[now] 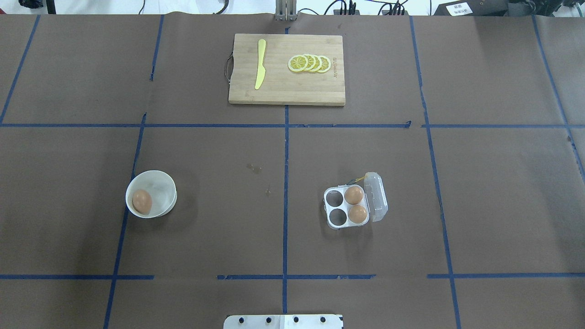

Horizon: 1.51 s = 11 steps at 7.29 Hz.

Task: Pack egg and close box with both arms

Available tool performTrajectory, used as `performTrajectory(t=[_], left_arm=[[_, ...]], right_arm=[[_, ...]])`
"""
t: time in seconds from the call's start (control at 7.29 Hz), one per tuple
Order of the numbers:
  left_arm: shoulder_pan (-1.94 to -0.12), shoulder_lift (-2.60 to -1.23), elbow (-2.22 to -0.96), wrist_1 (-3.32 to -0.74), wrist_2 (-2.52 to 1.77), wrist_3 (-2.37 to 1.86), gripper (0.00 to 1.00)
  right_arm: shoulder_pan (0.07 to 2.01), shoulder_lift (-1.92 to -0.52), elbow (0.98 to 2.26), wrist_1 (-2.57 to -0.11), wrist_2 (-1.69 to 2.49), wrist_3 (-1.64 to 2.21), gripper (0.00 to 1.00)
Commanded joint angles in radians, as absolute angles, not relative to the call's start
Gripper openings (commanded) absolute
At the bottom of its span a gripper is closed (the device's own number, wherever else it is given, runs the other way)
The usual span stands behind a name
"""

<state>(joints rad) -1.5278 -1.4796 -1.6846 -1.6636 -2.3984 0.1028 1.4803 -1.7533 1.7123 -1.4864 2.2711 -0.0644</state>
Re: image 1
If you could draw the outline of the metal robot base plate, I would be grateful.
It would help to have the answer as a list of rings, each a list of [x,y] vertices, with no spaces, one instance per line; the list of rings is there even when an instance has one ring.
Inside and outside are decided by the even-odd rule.
[[[264,314],[226,317],[224,329],[343,329],[338,314]]]

